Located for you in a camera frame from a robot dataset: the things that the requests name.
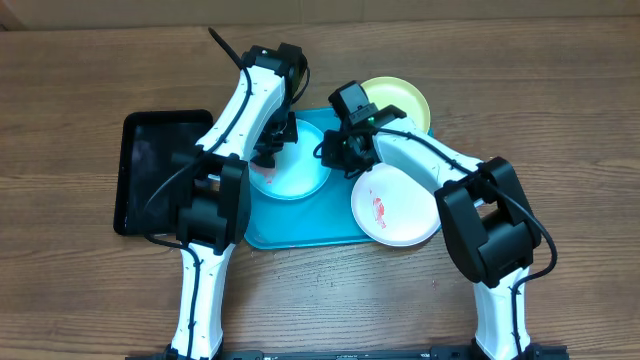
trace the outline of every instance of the white plate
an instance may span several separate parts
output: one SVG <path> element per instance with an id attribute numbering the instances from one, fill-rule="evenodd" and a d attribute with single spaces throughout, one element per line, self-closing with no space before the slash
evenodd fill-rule
<path id="1" fill-rule="evenodd" d="M 418 244 L 440 227 L 433 195 L 388 164 L 360 176 L 351 193 L 351 211 L 362 231 L 390 246 Z"/>

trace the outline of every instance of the yellow plate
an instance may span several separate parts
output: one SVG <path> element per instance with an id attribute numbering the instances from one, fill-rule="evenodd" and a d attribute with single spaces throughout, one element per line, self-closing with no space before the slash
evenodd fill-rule
<path id="1" fill-rule="evenodd" d="M 395 105 L 406 112 L 419 129 L 424 132 L 429 131 L 431 126 L 429 104 L 415 86 L 402 79 L 383 76 L 363 82 L 362 88 L 367 93 L 369 101 L 375 103 L 378 109 Z"/>

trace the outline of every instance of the red logo on plate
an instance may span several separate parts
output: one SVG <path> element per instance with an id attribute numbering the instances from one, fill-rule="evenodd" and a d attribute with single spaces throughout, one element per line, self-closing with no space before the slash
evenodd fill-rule
<path id="1" fill-rule="evenodd" d="M 378 225 L 380 225 L 380 228 L 384 229 L 387 227 L 387 224 L 384 223 L 384 219 L 382 218 L 384 215 L 384 205 L 382 204 L 382 200 L 380 200 L 380 198 L 371 189 L 369 189 L 369 195 L 371 195 L 371 200 L 373 202 L 373 216 Z"/>

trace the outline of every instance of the white plastic casing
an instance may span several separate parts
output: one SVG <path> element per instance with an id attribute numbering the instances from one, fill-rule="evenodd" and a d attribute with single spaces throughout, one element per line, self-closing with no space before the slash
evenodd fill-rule
<path id="1" fill-rule="evenodd" d="M 252 66 L 247 70 L 251 77 L 252 95 L 238 122 L 227 136 L 227 141 L 214 151 L 215 154 L 222 156 L 237 154 L 242 160 L 249 160 L 262 129 L 271 115 L 282 105 L 285 96 L 284 78 L 277 76 L 273 70 L 258 66 Z M 236 91 L 220 118 L 213 125 L 213 128 L 197 142 L 198 145 L 203 145 L 203 150 L 210 149 L 230 126 L 231 121 L 240 109 L 246 91 L 247 79 L 244 71 L 241 71 Z M 214 255 L 213 249 L 203 243 L 196 244 L 192 242 L 189 247 L 203 261 L 196 300 L 196 323 L 193 328 L 191 358 L 210 359 L 222 344 L 220 322 L 224 280 L 229 258 L 235 245 L 229 245 L 220 256 Z M 195 269 L 191 255 L 184 250 L 181 252 L 184 275 L 182 297 L 180 299 L 180 319 L 178 320 L 178 329 L 171 342 L 171 347 L 184 357 L 187 355 L 189 344 L 189 312 L 193 296 Z"/>
<path id="2" fill-rule="evenodd" d="M 481 162 L 462 155 L 425 134 L 409 117 L 393 120 L 382 128 L 410 132 L 437 147 L 445 155 L 471 171 L 477 170 L 476 165 Z M 402 170 L 432 194 L 446 181 L 460 180 L 466 176 L 461 171 L 451 168 L 451 165 L 424 145 L 406 137 L 380 132 L 374 137 L 374 146 L 383 163 Z"/>
<path id="3" fill-rule="evenodd" d="M 529 268 L 518 269 L 503 277 L 500 284 L 490 289 L 483 283 L 473 285 L 478 311 L 478 330 L 476 342 L 491 360 L 511 360 L 518 355 L 516 340 L 513 336 L 513 313 L 511 307 L 511 289 L 516 281 L 529 274 Z M 524 350 L 531 343 L 527 333 L 524 311 L 524 288 L 518 290 L 516 297 L 518 316 L 518 335 L 520 347 Z"/>
<path id="4" fill-rule="evenodd" d="M 222 294 L 227 267 L 235 244 L 230 244 L 220 256 L 213 254 L 208 246 L 190 243 L 189 248 L 200 258 L 200 280 L 198 282 L 198 296 L 195 309 L 195 325 L 193 326 L 192 359 L 211 359 L 222 344 Z M 182 252 L 182 297 L 180 299 L 180 319 L 178 329 L 171 341 L 171 347 L 178 350 L 178 354 L 187 355 L 189 345 L 189 313 L 191 298 L 195 283 L 195 267 L 193 257 L 188 252 Z"/>

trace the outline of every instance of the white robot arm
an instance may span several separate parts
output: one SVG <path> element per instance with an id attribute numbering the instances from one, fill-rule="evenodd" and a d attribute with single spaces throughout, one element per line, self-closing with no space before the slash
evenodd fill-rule
<path id="1" fill-rule="evenodd" d="M 282 149 L 284 142 L 297 141 L 295 117 L 289 110 L 292 95 L 306 70 L 306 59 L 300 48 L 288 44 L 282 44 L 278 50 L 254 46 L 243 58 L 250 79 L 247 79 L 244 71 L 240 71 L 236 91 L 220 118 L 196 144 L 201 147 L 201 152 L 214 154 L 213 162 L 217 162 L 217 165 L 213 168 L 218 166 L 219 173 L 208 173 L 207 177 L 219 191 L 223 191 L 224 186 L 224 159 L 232 158 L 235 164 L 243 163 L 246 167 L 251 157 L 254 157 L 254 161 L 260 161 L 261 154 L 264 154 L 264 158 L 270 159 L 271 154 Z M 249 82 L 251 94 L 240 111 L 249 91 Z M 234 124 L 233 119 L 237 114 L 240 116 Z M 224 141 L 212 149 L 223 136 Z M 244 186 L 248 186 L 240 176 L 236 178 L 239 179 L 238 184 L 243 182 Z M 244 208 L 245 222 L 248 222 L 250 205 L 241 204 L 240 207 Z M 208 214 L 196 214 L 191 221 L 201 221 L 199 216 L 206 217 Z M 222 222 L 221 228 L 228 227 L 228 219 L 218 220 Z M 181 250 L 184 276 L 180 319 L 168 351 L 185 358 L 213 359 L 222 346 L 222 296 L 229 259 L 238 239 L 227 239 L 221 245 L 213 239 L 202 241 L 198 232 L 195 233 L 185 236 L 183 240 L 191 251 Z M 200 264 L 194 264 L 192 252 L 197 254 Z"/>

